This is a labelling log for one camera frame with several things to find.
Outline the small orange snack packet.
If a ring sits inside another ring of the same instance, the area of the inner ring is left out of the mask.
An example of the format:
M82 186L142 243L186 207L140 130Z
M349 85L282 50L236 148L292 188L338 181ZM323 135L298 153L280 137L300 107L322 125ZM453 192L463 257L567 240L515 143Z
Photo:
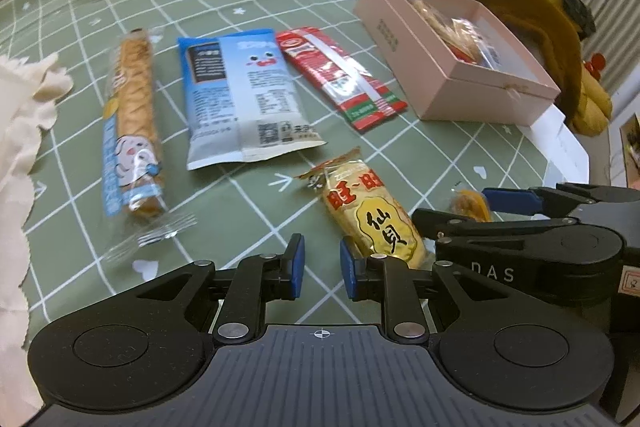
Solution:
M485 196L468 188L454 191L448 208L451 213L470 218L476 222L491 221L491 213Z

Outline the yellow rice cracker packet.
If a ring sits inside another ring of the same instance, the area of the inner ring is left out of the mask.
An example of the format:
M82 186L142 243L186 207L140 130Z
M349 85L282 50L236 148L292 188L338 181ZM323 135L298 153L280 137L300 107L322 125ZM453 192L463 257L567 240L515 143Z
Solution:
M358 147L298 177L320 193L332 218L363 256L386 255L404 260L411 269L431 269L435 255Z

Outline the green grid tablecloth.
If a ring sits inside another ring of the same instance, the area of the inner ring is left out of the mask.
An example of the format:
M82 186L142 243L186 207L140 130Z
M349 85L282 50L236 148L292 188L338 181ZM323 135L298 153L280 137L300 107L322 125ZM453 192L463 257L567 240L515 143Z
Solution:
M40 60L58 54L73 78L32 170L35 204L25 227L30 262L24 291L32 332L62 315L198 259L229 268L278 253L294 233L306 239L302 295L273 303L278 323L371 323L373 303L346 296L338 261L341 231L299 176L359 148L407 210L442 207L459 185L530 187L585 182L589 160L548 110L533 128L477 122L423 122L405 112L359 133L305 79L296 86L324 145L256 164L186 169L189 135L177 41L254 28L316 26L390 89L397 81L355 16L356 0L3 0L1 51ZM134 28L152 30L155 108L172 211L195 219L170 241L116 261L103 257L110 227L101 205L101 116L111 48Z

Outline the egg roll stick packet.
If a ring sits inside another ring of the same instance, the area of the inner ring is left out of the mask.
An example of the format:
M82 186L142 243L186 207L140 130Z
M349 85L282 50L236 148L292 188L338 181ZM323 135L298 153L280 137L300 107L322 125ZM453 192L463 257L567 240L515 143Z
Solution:
M105 87L102 115L101 197L104 258L115 261L173 239L196 225L165 202L163 149L154 107L152 31L119 37Z

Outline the pink cardboard box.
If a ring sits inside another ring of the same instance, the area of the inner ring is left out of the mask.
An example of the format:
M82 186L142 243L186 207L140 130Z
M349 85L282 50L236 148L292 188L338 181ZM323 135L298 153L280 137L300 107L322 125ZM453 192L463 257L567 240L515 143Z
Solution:
M357 0L354 12L423 120L530 126L560 90L536 58L480 2L423 0L474 23L498 52L501 69L459 61L408 0Z

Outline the red white snack packet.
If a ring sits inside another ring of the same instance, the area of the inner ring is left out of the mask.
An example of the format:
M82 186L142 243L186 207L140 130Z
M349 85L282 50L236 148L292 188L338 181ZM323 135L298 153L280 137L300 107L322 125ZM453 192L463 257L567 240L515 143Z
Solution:
M368 131L408 108L407 102L319 28L280 31L276 39L284 57L332 101L357 131Z

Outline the rice crackers packet in box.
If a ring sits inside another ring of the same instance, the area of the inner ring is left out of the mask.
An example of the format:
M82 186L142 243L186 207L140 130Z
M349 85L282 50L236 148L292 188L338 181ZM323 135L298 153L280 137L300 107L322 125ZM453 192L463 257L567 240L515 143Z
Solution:
M459 61L492 70L501 69L498 52L474 23L449 17L423 0L408 0Z

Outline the brown plush toy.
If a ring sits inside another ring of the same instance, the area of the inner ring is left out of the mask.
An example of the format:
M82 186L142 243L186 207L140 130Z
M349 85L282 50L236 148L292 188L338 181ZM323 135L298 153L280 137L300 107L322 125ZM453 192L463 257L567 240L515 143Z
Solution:
M555 105L577 134L597 136L610 123L611 97L600 85L605 57L582 58L582 42L596 32L582 0L475 0L490 9L536 55L560 89Z

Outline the blue white snack bag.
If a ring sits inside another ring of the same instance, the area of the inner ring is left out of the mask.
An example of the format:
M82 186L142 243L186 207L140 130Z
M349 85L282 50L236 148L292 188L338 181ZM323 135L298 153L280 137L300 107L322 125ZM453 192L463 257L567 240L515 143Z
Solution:
M271 29L177 40L186 169L268 160L326 144L300 104Z

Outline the white lace cloth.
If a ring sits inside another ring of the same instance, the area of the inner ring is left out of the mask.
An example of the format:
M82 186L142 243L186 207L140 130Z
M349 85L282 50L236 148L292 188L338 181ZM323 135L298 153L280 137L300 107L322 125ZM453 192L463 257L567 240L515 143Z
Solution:
M35 202L34 167L55 103L73 79L52 53L39 62L1 57L1 424L21 426L42 407L27 367L28 301L22 289L30 248L24 225Z

